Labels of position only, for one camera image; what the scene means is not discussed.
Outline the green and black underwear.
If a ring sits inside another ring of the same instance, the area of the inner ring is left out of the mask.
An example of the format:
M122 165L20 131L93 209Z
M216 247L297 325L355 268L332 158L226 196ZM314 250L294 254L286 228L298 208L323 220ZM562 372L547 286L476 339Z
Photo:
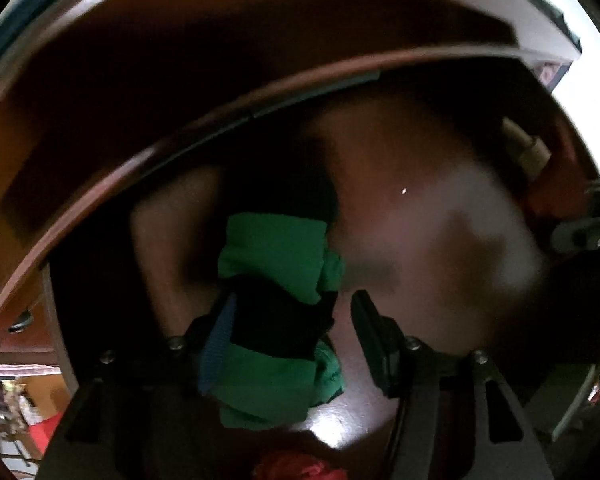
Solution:
M344 262L328 246L326 222L234 214L218 270L198 390L216 403L224 427L292 426L343 394L327 335Z

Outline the bright red underwear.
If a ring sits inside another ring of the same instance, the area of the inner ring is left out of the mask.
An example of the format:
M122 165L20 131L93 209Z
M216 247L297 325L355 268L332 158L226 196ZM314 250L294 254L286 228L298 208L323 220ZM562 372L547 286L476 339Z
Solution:
M256 480L348 480L345 469L300 452L275 452L254 468Z

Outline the cream rolled garment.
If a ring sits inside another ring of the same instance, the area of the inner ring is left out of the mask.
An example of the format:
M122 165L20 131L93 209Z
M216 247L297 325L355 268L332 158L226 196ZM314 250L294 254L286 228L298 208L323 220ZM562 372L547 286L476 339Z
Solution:
M503 131L519 146L517 160L524 173L533 181L547 166L552 153L538 136L530 136L520 125L508 117L503 119Z

